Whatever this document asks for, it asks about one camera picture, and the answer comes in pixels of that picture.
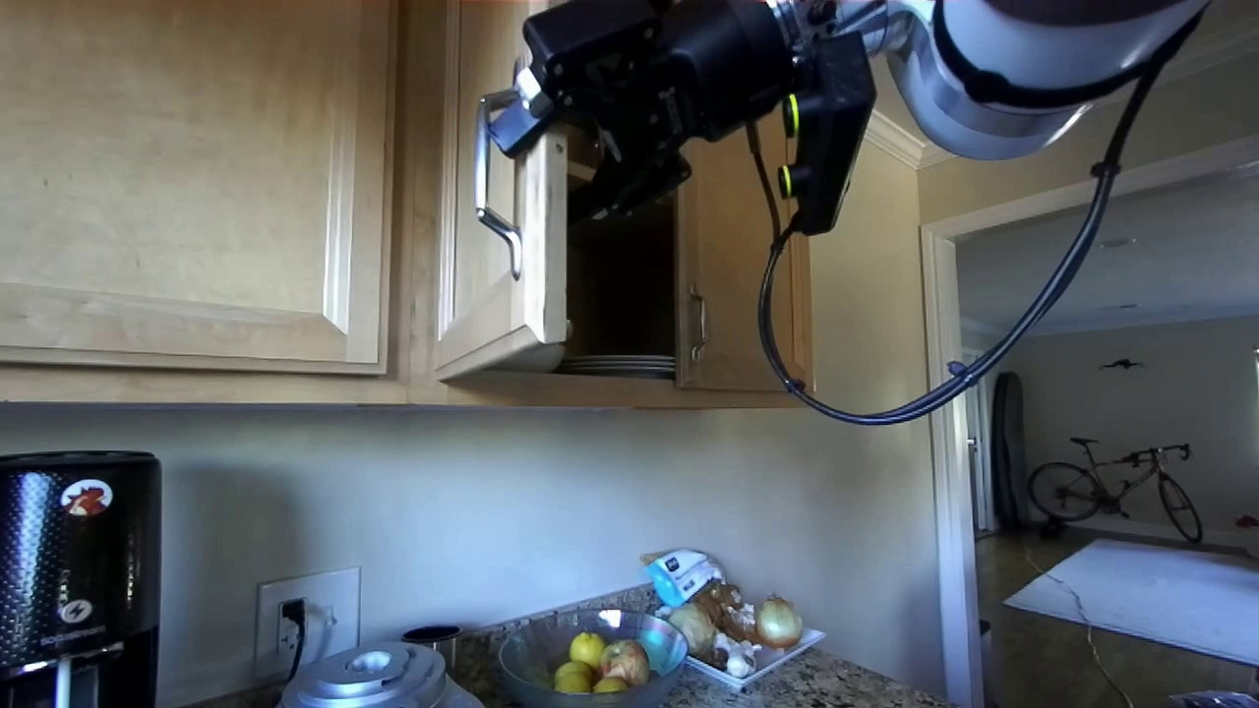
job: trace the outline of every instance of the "cabinet handle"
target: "cabinet handle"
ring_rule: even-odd
[[[691,295],[691,361],[699,361],[707,352],[707,305],[706,295],[695,293]]]
[[[512,261],[512,280],[520,280],[523,273],[523,240],[520,229],[512,222],[502,222],[492,206],[487,206],[487,163],[492,163],[492,133],[487,124],[497,112],[512,105],[520,95],[516,90],[497,90],[483,95],[476,105],[476,164],[474,164],[474,214],[476,222],[497,234],[508,246],[508,261]]]

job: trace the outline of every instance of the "white door frame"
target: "white door frame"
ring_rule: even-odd
[[[1133,164],[1120,172],[1114,198],[1219,176],[1246,163],[1253,164],[1259,163],[1259,138],[1211,146],[1188,158]],[[922,229],[931,387],[947,381],[947,361],[963,357],[956,246],[982,229],[1078,209],[1089,201],[1089,192],[1094,192],[1094,180],[1078,180],[1065,190],[1030,192],[1009,206],[975,209],[975,214],[931,222]],[[943,690],[947,690],[947,704],[981,708],[982,704],[981,568],[975,568],[975,514],[972,514],[963,404],[943,404],[942,413],[931,413],[931,476],[935,476]]]

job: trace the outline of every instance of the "glass bowl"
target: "glass bowl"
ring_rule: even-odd
[[[648,680],[624,693],[554,693],[550,676],[567,660],[575,632],[609,640],[636,640],[648,657]],[[685,638],[655,615],[585,609],[550,621],[523,621],[497,644],[512,699],[523,708],[662,708],[685,672]]]

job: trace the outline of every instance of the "electrical outlet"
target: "electrical outlet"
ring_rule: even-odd
[[[306,640],[282,602],[306,602]],[[260,588],[256,676],[282,676],[302,644],[302,665],[360,644],[360,571],[329,571]]]

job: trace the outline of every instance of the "black appliance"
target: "black appliance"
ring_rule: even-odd
[[[155,708],[163,463],[0,458],[0,708]]]

